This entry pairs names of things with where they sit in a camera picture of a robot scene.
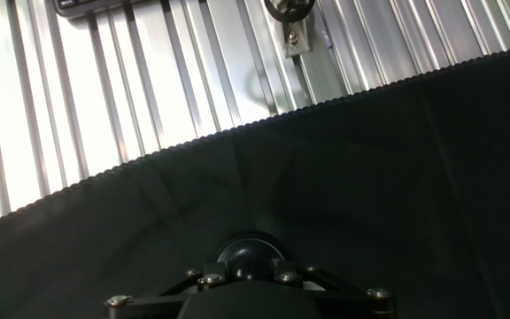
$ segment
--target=bolt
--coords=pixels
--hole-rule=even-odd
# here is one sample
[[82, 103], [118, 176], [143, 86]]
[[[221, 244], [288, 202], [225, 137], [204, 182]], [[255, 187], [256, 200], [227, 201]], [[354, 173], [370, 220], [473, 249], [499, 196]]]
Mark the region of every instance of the bolt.
[[386, 289], [383, 288], [375, 288], [375, 289], [368, 289], [367, 290], [367, 296], [374, 297], [374, 298], [387, 298], [390, 297], [392, 293]]
[[290, 31], [289, 38], [287, 39], [290, 45], [297, 45], [298, 43], [298, 36], [297, 33], [294, 31]]
[[112, 307], [120, 307], [132, 301], [133, 297], [120, 295], [111, 297], [109, 300], [107, 300], [107, 304]]
[[197, 275], [200, 275], [200, 272], [195, 269], [190, 269], [190, 270], [186, 271], [186, 276], [188, 276], [188, 277], [197, 276]]
[[223, 277], [218, 274], [210, 274], [198, 279], [199, 284], [219, 284], [221, 282], [223, 282]]
[[285, 271], [279, 275], [279, 281], [289, 284], [298, 279], [298, 274], [292, 271]]

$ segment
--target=black electronic device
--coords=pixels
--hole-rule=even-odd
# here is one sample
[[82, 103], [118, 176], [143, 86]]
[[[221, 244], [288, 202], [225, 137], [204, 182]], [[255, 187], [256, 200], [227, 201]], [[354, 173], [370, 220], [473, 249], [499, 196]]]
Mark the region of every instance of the black electronic device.
[[139, 0], [52, 0], [58, 14], [68, 19], [132, 4]]
[[228, 241], [202, 271], [152, 297], [114, 296], [106, 319], [321, 319], [397, 317], [395, 296], [363, 291], [322, 268], [300, 269], [278, 240], [250, 233]]

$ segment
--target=metal bracket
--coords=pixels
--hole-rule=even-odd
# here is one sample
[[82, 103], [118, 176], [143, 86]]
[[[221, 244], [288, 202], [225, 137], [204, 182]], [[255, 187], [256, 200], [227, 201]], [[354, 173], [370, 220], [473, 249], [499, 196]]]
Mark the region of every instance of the metal bracket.
[[[293, 1], [297, 0], [271, 0], [271, 3], [281, 10], [287, 3]], [[281, 45], [282, 55], [285, 58], [292, 58], [311, 49], [306, 18], [292, 23], [283, 23], [273, 18], [271, 21], [274, 37]]]

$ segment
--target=black fabric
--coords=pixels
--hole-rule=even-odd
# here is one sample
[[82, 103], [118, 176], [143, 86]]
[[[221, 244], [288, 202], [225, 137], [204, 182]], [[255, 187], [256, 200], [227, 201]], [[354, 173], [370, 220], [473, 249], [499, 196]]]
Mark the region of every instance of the black fabric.
[[99, 318], [262, 230], [399, 318], [510, 318], [510, 52], [157, 152], [0, 220], [0, 318]]

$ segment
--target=metal rail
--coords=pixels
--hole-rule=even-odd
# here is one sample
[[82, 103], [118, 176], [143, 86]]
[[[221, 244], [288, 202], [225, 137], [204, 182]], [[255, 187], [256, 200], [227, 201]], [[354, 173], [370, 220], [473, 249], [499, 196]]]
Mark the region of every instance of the metal rail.
[[262, 0], [66, 20], [0, 0], [0, 216], [223, 129], [510, 49], [510, 0], [319, 0], [285, 58]]

